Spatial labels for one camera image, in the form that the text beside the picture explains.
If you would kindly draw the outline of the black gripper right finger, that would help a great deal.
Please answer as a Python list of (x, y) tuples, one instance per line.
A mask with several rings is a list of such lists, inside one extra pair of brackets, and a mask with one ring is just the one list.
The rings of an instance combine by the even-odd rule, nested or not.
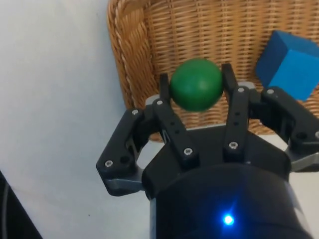
[(230, 63), (221, 66), (228, 116), (224, 135), (224, 159), (244, 162), (250, 119), (274, 131), (287, 145), (294, 172), (319, 170), (319, 120), (279, 87), (262, 92), (239, 86)]

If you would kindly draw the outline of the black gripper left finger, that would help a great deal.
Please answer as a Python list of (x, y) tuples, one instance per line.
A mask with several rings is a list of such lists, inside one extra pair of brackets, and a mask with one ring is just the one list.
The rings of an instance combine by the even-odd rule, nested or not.
[[(123, 114), (97, 164), (97, 171), (112, 196), (145, 191), (156, 197), (178, 176), (199, 166), (199, 153), (170, 105), (168, 75), (159, 78), (159, 98), (145, 109)], [(160, 133), (165, 146), (141, 169), (137, 160), (149, 137)]]

